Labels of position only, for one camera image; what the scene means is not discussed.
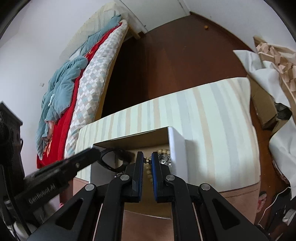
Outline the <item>white cardboard jewelry box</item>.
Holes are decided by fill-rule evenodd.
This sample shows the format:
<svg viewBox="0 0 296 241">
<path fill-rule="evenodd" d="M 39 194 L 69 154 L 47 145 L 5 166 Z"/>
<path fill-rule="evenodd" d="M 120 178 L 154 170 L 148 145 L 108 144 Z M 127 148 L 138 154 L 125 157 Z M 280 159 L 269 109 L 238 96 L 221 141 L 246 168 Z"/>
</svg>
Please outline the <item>white cardboard jewelry box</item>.
<svg viewBox="0 0 296 241">
<path fill-rule="evenodd" d="M 170 173 L 186 182 L 188 181 L 188 165 L 186 158 L 186 145 L 184 137 L 172 126 L 158 128 L 113 138 L 94 143 L 101 151 L 109 148 L 119 148 L 132 154 L 133 160 L 137 152 L 143 152 L 147 160 L 152 159 L 152 153 L 159 154 L 159 162 L 167 165 Z M 156 218 L 171 218 L 171 205 L 169 203 L 157 203 L 154 199 L 152 187 L 152 174 L 144 167 L 143 190 L 141 201 L 138 203 L 126 203 L 125 210 Z"/>
</svg>

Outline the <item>pink striped table cloth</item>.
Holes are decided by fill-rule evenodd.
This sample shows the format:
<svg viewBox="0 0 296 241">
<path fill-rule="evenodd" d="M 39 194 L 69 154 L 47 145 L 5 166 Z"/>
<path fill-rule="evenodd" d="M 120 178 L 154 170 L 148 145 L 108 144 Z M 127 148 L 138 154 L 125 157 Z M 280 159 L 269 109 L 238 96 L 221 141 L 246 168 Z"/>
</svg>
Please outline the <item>pink striped table cloth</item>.
<svg viewBox="0 0 296 241">
<path fill-rule="evenodd" d="M 260 188 L 256 130 L 250 115 L 250 81 L 224 79 L 143 102 L 83 127 L 76 152 L 94 144 L 173 128 L 186 156 L 174 161 L 190 184 L 209 183 L 250 222 Z"/>
</svg>

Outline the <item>blue-grey quilt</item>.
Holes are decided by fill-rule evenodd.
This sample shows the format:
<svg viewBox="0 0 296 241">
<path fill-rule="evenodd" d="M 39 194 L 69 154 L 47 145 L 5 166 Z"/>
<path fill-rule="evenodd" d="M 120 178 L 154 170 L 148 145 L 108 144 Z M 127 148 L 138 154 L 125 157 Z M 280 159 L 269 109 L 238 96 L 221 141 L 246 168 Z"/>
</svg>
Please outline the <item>blue-grey quilt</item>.
<svg viewBox="0 0 296 241">
<path fill-rule="evenodd" d="M 78 34 L 72 44 L 74 50 L 67 54 L 70 59 L 49 80 L 48 90 L 42 98 L 41 117 L 36 133 L 37 156 L 40 160 L 43 159 L 44 149 L 51 139 L 53 126 L 70 107 L 75 80 L 88 63 L 85 55 L 105 33 L 118 26 L 120 21 L 121 15 L 115 15 L 102 28 L 96 30 L 91 27 L 91 32 Z"/>
</svg>

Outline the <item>white sheet pile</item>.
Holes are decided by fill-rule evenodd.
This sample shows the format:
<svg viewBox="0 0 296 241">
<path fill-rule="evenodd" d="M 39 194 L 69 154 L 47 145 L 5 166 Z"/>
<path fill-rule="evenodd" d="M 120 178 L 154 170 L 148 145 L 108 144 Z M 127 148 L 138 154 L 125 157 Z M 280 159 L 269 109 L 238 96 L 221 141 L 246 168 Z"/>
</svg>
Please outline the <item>white sheet pile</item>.
<svg viewBox="0 0 296 241">
<path fill-rule="evenodd" d="M 251 98 L 262 128 L 272 131 L 269 150 L 275 167 L 295 189 L 295 123 L 290 104 L 280 86 L 280 74 L 258 54 L 234 50 L 251 82 Z"/>
</svg>

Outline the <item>bed with red blanket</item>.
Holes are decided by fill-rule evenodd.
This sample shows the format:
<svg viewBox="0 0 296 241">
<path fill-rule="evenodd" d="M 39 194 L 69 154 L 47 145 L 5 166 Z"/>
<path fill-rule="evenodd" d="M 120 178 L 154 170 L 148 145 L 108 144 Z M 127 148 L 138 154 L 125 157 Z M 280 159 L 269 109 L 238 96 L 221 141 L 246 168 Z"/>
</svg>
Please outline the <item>bed with red blanket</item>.
<svg viewBox="0 0 296 241">
<path fill-rule="evenodd" d="M 112 65 L 128 31 L 127 12 L 113 1 L 106 3 L 79 28 L 61 53 L 65 62 L 69 60 L 67 54 L 74 50 L 72 44 L 78 34 L 91 32 L 91 27 L 96 30 L 102 28 L 115 15 L 121 15 L 119 25 L 105 33 L 85 55 L 88 63 L 75 80 L 70 107 L 53 126 L 43 159 L 37 156 L 37 168 L 73 156 L 81 128 L 101 116 L 100 107 L 104 102 Z"/>
</svg>

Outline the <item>brown cardboard box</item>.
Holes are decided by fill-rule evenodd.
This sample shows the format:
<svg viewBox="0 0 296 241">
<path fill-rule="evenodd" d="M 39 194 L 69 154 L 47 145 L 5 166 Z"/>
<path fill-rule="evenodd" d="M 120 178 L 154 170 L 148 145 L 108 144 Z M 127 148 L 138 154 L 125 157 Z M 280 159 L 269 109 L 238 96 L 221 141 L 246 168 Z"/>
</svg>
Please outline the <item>brown cardboard box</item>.
<svg viewBox="0 0 296 241">
<path fill-rule="evenodd" d="M 276 133 L 292 116 L 291 110 L 281 103 L 276 103 L 274 98 L 249 75 L 247 78 L 250 81 L 251 99 L 261 127 L 272 131 L 272 134 Z"/>
</svg>

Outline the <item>beige geometric patterned cloth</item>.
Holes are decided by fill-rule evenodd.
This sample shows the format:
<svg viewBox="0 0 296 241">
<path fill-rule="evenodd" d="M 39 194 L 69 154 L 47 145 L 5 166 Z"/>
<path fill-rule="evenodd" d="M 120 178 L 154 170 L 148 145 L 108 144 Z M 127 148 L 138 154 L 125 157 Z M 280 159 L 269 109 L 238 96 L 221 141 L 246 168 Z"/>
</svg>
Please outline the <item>beige geometric patterned cloth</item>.
<svg viewBox="0 0 296 241">
<path fill-rule="evenodd" d="M 261 61 L 272 62 L 280 75 L 280 85 L 291 109 L 295 109 L 295 51 L 290 48 L 269 44 L 258 36 L 254 43 Z"/>
</svg>

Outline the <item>white door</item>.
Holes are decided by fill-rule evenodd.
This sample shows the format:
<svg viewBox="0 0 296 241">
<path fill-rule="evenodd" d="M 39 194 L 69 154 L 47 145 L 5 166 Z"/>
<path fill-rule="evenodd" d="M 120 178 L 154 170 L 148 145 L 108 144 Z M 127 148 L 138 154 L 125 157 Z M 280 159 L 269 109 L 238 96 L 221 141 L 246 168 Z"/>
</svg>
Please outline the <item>white door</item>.
<svg viewBox="0 0 296 241">
<path fill-rule="evenodd" d="M 147 33 L 190 14 L 185 2 L 179 0 L 122 0 L 116 4 L 128 13 L 128 22 L 137 33 Z"/>
</svg>

